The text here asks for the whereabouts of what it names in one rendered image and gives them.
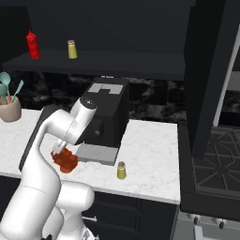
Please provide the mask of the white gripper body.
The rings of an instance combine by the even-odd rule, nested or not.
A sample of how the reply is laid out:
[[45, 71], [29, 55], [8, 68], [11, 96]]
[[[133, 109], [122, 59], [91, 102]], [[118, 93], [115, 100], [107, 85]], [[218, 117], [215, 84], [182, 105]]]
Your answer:
[[67, 145], [68, 143], [66, 141], [58, 139], [52, 150], [55, 154], [60, 154]]

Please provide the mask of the yellow shaker with cork top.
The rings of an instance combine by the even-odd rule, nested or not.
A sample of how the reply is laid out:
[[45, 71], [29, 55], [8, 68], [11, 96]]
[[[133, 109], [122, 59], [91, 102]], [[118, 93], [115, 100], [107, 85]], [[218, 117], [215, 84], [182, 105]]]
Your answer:
[[117, 177], [121, 180], [125, 179], [127, 176], [126, 164], [120, 161], [117, 166]]
[[69, 59], [76, 59], [78, 57], [75, 41], [72, 39], [67, 42], [67, 55]]

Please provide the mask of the black cabinet door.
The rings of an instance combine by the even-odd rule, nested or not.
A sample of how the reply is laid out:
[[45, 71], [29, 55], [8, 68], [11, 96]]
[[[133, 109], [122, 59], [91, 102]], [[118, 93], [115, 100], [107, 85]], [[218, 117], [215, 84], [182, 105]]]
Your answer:
[[184, 49], [187, 129], [192, 156], [201, 158], [213, 126], [240, 25], [240, 0], [196, 0]]

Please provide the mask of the black coffee machine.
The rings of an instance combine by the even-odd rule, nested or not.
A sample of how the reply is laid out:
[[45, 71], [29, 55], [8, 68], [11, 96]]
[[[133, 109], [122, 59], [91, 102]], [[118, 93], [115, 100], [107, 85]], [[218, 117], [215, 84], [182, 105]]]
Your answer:
[[78, 160], [113, 166], [129, 120], [129, 80], [95, 78], [84, 95], [97, 104], [97, 111], [76, 152]]

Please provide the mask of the beige utensil pot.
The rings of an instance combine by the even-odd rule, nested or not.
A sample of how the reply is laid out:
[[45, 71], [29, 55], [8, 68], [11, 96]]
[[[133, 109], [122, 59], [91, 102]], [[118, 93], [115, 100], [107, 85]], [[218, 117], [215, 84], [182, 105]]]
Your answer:
[[6, 122], [11, 123], [18, 121], [22, 117], [21, 102], [17, 97], [8, 105], [0, 105], [0, 118]]

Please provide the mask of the teal spatula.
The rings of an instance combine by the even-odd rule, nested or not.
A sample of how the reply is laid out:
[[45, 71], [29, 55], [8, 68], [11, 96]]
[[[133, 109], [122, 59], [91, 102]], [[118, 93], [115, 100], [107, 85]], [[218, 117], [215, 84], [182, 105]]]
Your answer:
[[16, 95], [20, 93], [23, 85], [24, 85], [24, 82], [23, 82], [23, 80], [21, 80], [17, 89], [16, 89], [16, 91], [15, 91], [15, 93], [14, 93], [14, 95], [13, 95], [12, 102], [14, 102]]

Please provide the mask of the teal spoon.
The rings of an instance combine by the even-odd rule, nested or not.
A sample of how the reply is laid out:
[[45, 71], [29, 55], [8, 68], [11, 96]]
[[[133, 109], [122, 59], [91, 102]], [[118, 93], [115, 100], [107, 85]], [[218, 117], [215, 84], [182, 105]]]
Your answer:
[[7, 99], [8, 99], [8, 103], [11, 103], [11, 96], [8, 90], [8, 86], [10, 84], [10, 76], [5, 71], [0, 73], [0, 82], [7, 87]]

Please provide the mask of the black drawer front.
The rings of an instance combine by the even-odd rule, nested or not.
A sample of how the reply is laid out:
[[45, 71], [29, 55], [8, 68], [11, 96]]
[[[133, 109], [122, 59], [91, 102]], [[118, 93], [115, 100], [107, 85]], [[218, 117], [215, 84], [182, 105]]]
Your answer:
[[96, 191], [82, 215], [97, 217], [97, 222], [83, 221], [99, 240], [172, 240], [178, 209], [172, 203]]

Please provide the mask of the black gas stove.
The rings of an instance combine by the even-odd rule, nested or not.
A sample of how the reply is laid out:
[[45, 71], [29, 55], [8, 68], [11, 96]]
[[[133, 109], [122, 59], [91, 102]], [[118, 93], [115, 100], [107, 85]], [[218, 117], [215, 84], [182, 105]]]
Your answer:
[[240, 128], [212, 128], [203, 158], [190, 154], [187, 123], [177, 131], [181, 211], [240, 222]]

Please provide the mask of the black wall cabinet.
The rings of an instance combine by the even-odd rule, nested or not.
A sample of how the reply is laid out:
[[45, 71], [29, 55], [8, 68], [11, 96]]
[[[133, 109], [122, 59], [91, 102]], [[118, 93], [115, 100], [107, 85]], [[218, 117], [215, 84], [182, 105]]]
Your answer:
[[[6, 71], [181, 80], [188, 14], [196, 0], [0, 0]], [[30, 56], [28, 31], [40, 58]], [[78, 57], [68, 58], [74, 40]]]

